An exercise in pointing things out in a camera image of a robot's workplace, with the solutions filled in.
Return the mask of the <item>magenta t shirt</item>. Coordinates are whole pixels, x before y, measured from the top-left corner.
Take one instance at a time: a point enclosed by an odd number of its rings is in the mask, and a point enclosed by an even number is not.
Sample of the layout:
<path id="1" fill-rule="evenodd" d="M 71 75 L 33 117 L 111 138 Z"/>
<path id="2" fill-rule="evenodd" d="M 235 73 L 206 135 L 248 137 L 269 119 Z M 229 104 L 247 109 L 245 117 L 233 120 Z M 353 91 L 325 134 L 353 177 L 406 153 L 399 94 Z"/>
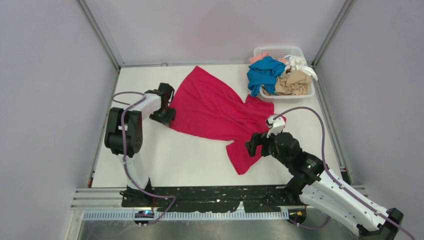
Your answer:
<path id="1" fill-rule="evenodd" d="M 178 87 L 171 108 L 176 110 L 171 129 L 210 140 L 229 141 L 228 158 L 238 175 L 259 159 L 250 156 L 245 143 L 254 133 L 266 132 L 275 105 L 256 96 L 245 100 L 226 83 L 196 66 Z"/>

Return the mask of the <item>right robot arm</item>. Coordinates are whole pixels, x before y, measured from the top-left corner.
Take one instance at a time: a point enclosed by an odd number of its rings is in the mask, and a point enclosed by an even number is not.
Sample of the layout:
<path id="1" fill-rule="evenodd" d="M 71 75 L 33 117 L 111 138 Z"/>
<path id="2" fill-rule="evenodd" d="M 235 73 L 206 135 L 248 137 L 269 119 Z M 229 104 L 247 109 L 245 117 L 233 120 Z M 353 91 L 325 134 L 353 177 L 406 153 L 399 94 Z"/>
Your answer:
<path id="1" fill-rule="evenodd" d="M 338 221 L 360 240 L 393 240 L 399 232 L 403 213 L 380 206 L 334 175 L 318 157 L 300 147 L 290 133 L 254 133 L 245 143 L 253 157 L 272 156 L 283 164 L 292 179 L 283 188 L 291 205 L 312 206 Z"/>

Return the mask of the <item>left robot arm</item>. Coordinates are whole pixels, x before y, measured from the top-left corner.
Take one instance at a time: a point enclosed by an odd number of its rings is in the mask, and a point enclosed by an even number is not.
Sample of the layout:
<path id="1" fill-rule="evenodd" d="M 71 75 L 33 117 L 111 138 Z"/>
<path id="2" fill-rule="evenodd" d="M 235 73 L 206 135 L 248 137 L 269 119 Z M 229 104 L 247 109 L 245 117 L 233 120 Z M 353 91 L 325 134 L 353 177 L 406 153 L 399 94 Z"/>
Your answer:
<path id="1" fill-rule="evenodd" d="M 112 154 L 121 156 L 127 177 L 126 190 L 121 191 L 123 207 L 152 206 L 158 195 L 153 193 L 150 177 L 138 155 L 143 145 L 143 120 L 150 119 L 164 126 L 175 120 L 176 110 L 169 106 L 175 94 L 168 83 L 158 89 L 138 92 L 140 99 L 112 107 L 108 113 L 104 145 Z"/>

